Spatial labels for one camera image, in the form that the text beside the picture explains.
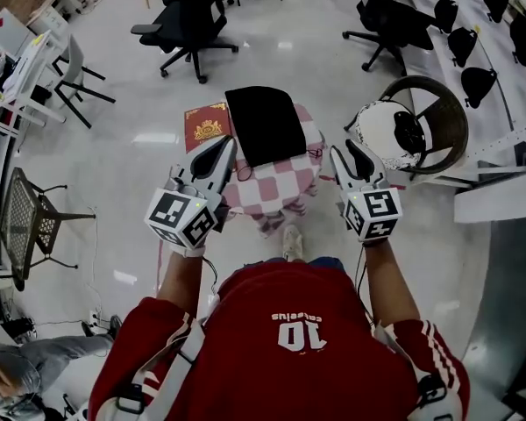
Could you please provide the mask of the black cloth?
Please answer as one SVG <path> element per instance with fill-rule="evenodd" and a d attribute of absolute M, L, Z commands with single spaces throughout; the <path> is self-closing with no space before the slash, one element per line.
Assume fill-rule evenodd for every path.
<path fill-rule="evenodd" d="M 319 161 L 320 146 L 309 147 L 302 121 L 290 95 L 267 86 L 248 86 L 224 92 L 238 151 L 236 178 L 246 182 L 267 166 L 285 167 L 288 161 Z"/>

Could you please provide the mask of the white slanted beam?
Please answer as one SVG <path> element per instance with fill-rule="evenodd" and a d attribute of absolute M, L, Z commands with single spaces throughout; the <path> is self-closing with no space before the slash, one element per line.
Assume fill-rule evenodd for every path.
<path fill-rule="evenodd" d="M 474 224 L 526 218 L 526 174 L 455 196 L 454 221 Z"/>

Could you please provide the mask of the white round seat cushion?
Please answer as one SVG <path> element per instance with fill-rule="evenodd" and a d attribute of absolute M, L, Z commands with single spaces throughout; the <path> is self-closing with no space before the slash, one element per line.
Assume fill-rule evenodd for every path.
<path fill-rule="evenodd" d="M 410 154 L 398 145 L 394 135 L 394 114 L 398 111 L 406 111 L 415 117 L 401 103 L 380 100 L 359 111 L 354 128 L 359 142 L 372 150 L 387 169 L 392 170 L 413 168 L 424 153 Z"/>

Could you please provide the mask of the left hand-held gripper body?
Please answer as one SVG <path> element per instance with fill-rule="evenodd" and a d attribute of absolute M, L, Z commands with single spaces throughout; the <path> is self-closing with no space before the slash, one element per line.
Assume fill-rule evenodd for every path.
<path fill-rule="evenodd" d="M 211 231 L 223 230 L 229 210 L 223 191 L 205 196 L 189 167 L 174 166 L 166 185 L 155 190 L 144 222 L 161 240 L 196 248 Z"/>

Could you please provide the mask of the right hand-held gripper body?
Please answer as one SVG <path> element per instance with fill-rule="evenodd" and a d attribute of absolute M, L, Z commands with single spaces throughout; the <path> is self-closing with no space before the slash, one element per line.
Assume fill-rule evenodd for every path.
<path fill-rule="evenodd" d="M 358 188 L 353 184 L 339 188 L 341 216 L 359 242 L 383 240 L 392 234 L 402 217 L 398 188 Z"/>

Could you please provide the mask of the person's blue shorts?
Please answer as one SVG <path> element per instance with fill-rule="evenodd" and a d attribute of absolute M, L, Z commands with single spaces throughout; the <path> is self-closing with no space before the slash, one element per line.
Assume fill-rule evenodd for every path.
<path fill-rule="evenodd" d="M 293 260 L 287 261 L 284 258 L 272 258 L 269 260 L 263 260 L 259 263 L 263 266 L 269 266 L 273 270 L 286 269 L 288 271 L 308 271 L 308 272 L 322 272 L 322 271 L 334 271 L 345 272 L 345 267 L 340 259 L 322 256 L 314 260 Z"/>

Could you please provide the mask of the dark wicker round chair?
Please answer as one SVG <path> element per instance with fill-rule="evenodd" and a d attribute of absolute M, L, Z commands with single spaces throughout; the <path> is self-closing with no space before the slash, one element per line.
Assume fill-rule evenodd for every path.
<path fill-rule="evenodd" d="M 396 101 L 397 94 L 412 89 L 418 89 L 434 96 L 434 101 L 417 114 L 402 103 L 415 115 L 423 128 L 426 150 L 413 168 L 396 170 L 407 172 L 412 177 L 440 174 L 457 164 L 466 151 L 469 137 L 466 112 L 457 97 L 441 82 L 420 75 L 409 75 L 395 80 L 376 101 Z M 358 142 L 354 128 L 359 111 L 344 127 L 348 136 Z"/>

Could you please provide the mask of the rows of black bags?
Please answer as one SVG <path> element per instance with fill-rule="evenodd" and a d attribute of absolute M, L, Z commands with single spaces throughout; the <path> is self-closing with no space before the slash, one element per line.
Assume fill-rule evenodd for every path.
<path fill-rule="evenodd" d="M 515 61 L 504 24 L 491 22 L 479 0 L 451 1 L 457 27 L 446 37 L 446 52 L 451 70 L 460 73 L 466 107 L 486 111 L 501 104 L 511 122 L 526 125 L 526 67 Z"/>

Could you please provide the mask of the black metal lattice chair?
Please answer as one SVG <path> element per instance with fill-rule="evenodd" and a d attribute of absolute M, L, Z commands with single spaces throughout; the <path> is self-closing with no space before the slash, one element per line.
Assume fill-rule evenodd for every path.
<path fill-rule="evenodd" d="M 57 185 L 42 189 L 27 179 L 22 168 L 12 170 L 0 217 L 0 240 L 10 259 L 11 279 L 19 292 L 25 290 L 31 269 L 42 263 L 51 261 L 63 268 L 78 268 L 53 257 L 60 226 L 67 221 L 95 219 L 96 215 L 57 210 L 47 193 L 67 188 Z"/>

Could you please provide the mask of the person's red jersey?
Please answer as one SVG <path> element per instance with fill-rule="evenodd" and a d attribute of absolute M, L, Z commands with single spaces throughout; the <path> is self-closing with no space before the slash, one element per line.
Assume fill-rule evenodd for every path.
<path fill-rule="evenodd" d="M 470 382 L 436 326 L 389 327 L 402 352 L 375 339 L 343 270 L 268 261 L 220 288 L 205 338 L 165 421 L 407 421 L 419 373 L 463 407 Z"/>

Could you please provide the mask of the person's white shoe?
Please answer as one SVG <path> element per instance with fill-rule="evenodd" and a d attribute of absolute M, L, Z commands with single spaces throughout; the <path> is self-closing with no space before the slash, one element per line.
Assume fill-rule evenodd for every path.
<path fill-rule="evenodd" d="M 284 229 L 282 256 L 289 262 L 303 259 L 302 234 L 295 225 L 287 225 Z"/>

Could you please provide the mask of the white refrigerator red sticker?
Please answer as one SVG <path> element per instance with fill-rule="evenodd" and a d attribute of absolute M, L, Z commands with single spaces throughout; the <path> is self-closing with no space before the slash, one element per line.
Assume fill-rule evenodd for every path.
<path fill-rule="evenodd" d="M 0 10 L 0 50 L 11 59 L 15 61 L 35 37 L 7 8 Z"/>

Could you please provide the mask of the person's left forearm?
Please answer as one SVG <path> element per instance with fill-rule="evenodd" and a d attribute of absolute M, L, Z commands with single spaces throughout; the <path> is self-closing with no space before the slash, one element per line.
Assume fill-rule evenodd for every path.
<path fill-rule="evenodd" d="M 191 317 L 196 317 L 202 273 L 202 257 L 184 257 L 172 252 L 156 298 L 173 303 Z"/>

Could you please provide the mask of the red book gold emblem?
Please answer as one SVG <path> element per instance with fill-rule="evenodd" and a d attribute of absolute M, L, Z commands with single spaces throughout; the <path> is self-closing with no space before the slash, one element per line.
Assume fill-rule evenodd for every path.
<path fill-rule="evenodd" d="M 189 153 L 205 141 L 231 135 L 230 114 L 225 102 L 188 110 L 184 113 L 185 151 Z"/>

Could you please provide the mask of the white wristband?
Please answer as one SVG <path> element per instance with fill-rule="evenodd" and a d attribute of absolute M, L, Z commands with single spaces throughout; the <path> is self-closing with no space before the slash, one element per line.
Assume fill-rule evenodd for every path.
<path fill-rule="evenodd" d="M 184 258 L 203 257 L 206 250 L 206 246 L 204 244 L 201 244 L 196 248 L 187 248 L 185 246 L 169 243 L 169 247 L 173 253 L 177 253 Z"/>

